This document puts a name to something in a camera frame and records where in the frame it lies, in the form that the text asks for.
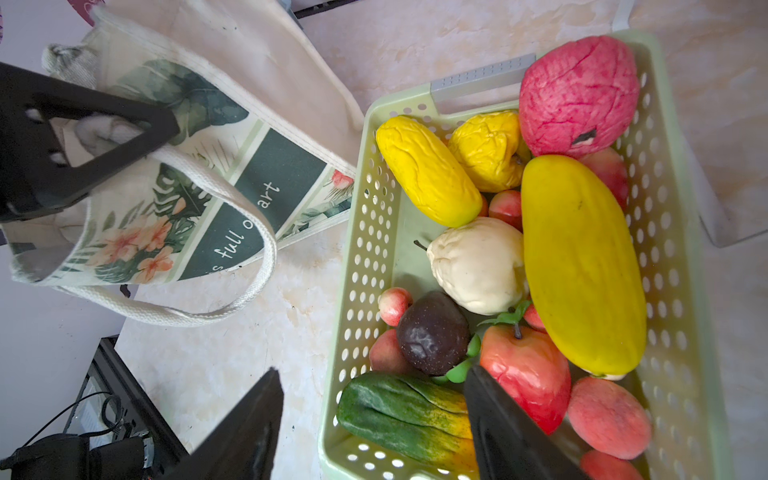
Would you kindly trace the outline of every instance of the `orange flower print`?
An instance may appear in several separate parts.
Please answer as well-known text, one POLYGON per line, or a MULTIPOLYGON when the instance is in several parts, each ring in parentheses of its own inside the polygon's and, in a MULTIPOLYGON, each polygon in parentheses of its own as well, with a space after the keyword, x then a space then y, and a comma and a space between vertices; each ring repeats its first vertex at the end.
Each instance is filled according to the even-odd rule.
POLYGON ((139 263, 139 273, 134 277, 135 283, 149 283, 156 272, 167 272, 174 266, 174 261, 168 258, 174 252, 171 247, 163 247, 155 258, 145 258, 139 263))
POLYGON ((170 232, 170 222, 168 222, 168 217, 163 215, 154 224, 141 231, 138 241, 139 248, 146 249, 147 252, 162 248, 165 245, 165 237, 168 236, 168 232, 170 232))
POLYGON ((107 245, 94 254, 86 265, 98 266, 118 260, 129 261, 138 251, 141 231, 138 227, 110 231, 102 238, 107 245))

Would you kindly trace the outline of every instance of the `black cable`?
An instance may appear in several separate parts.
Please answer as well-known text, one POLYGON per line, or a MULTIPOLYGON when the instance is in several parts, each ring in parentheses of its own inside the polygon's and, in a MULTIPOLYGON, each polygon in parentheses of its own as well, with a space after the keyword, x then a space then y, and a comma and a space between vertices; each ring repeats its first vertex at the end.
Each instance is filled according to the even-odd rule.
POLYGON ((64 415, 69 409, 71 409, 72 407, 76 406, 78 403, 82 402, 85 399, 91 398, 92 396, 101 395, 102 393, 104 393, 105 395, 111 395, 111 393, 109 393, 109 392, 96 392, 96 393, 92 393, 90 395, 86 395, 86 396, 82 397, 81 399, 79 399, 77 402, 73 403, 72 405, 70 405, 66 409, 61 410, 58 413, 58 415, 56 415, 54 418, 51 419, 50 422, 48 422, 45 425, 43 425, 43 428, 39 429, 37 433, 35 433, 29 440, 27 440, 24 443, 24 445, 22 445, 22 448, 24 448, 25 446, 29 445, 32 442, 32 440, 35 439, 36 436, 40 435, 43 430, 45 430, 50 424, 55 422, 58 417, 64 415))

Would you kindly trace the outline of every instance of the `red apple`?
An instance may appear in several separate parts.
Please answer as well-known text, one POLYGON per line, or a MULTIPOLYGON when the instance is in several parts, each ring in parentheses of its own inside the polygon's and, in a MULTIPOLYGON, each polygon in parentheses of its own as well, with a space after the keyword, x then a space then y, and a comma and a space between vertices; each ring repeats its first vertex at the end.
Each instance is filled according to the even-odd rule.
POLYGON ((520 232, 523 231, 523 210, 520 202, 520 192, 504 190, 491 199, 488 206, 488 216, 509 223, 520 232))
POLYGON ((371 370, 397 373, 400 375, 419 375, 419 371, 408 363, 397 343, 397 330, 390 329, 382 333, 371 347, 371 370))
POLYGON ((384 290, 379 298, 379 312, 382 320, 389 326, 397 326, 400 323, 400 317, 411 305, 413 305, 413 297, 408 290, 399 286, 384 290))
POLYGON ((629 197, 629 180, 624 160, 613 148, 605 148, 593 154, 584 155, 579 159, 603 181, 606 187, 616 197, 622 210, 627 208, 629 197))
POLYGON ((480 365, 550 435, 563 422, 571 396, 568 361, 549 335, 522 326, 494 325, 485 332, 480 365))

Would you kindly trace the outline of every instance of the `plastic basket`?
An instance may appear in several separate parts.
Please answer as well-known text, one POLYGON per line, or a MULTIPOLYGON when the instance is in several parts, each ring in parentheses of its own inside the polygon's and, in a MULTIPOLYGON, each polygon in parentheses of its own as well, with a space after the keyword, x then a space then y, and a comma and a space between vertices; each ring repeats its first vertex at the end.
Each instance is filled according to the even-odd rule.
MULTIPOLYGON (((629 173, 627 224, 647 300, 646 353, 625 384, 647 409, 654 428, 644 460, 636 463, 652 480, 730 480, 730 437, 700 269, 699 221, 664 56, 647 34, 627 30, 614 36, 632 48, 641 80, 637 112, 614 145, 629 173)), ((443 115, 435 99, 519 82, 532 59, 444 78, 381 98, 368 110, 319 434, 327 478, 478 477, 476 472, 431 468, 350 435, 338 425, 336 406, 349 379, 369 368, 369 349, 388 328, 378 316, 379 294, 403 286, 418 298, 438 288, 426 255, 413 240, 428 243, 445 228, 418 212, 402 192, 378 152, 376 129, 391 116, 406 114, 445 138, 472 115, 516 108, 518 102, 512 101, 443 115)))

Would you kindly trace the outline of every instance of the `peach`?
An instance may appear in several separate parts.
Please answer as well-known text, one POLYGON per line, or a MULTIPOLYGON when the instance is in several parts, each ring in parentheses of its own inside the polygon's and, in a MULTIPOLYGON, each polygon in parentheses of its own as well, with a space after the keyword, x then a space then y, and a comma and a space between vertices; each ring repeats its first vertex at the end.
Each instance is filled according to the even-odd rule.
POLYGON ((616 201, 622 210, 627 208, 629 197, 629 180, 624 160, 611 147, 596 151, 593 154, 584 155, 579 161, 587 166, 603 181, 606 187, 616 197, 616 201))
POLYGON ((399 286, 384 290, 379 298, 379 312, 382 320, 389 326, 397 326, 400 317, 411 305, 413 297, 408 290, 399 286))
POLYGON ((520 192, 504 190, 497 193, 488 206, 488 216, 509 223, 519 231, 523 231, 523 210, 520 202, 520 192))
POLYGON ((591 450, 581 457, 579 467, 592 480, 643 480, 630 462, 591 450))
POLYGON ((387 330, 376 340, 371 347, 370 359, 371 370, 411 376, 418 374, 418 370, 408 363, 400 351, 395 329, 387 330))
POLYGON ((536 306, 531 305, 527 309, 525 309, 525 313, 523 313, 523 318, 526 322, 528 322, 528 325, 531 326, 532 329, 538 330, 539 332, 547 332, 546 327, 544 327, 544 322, 541 321, 541 317, 538 315, 538 312, 536 311, 536 306))
POLYGON ((574 385, 568 418, 593 449, 631 460, 650 443, 650 420, 631 393, 605 379, 586 377, 574 385))

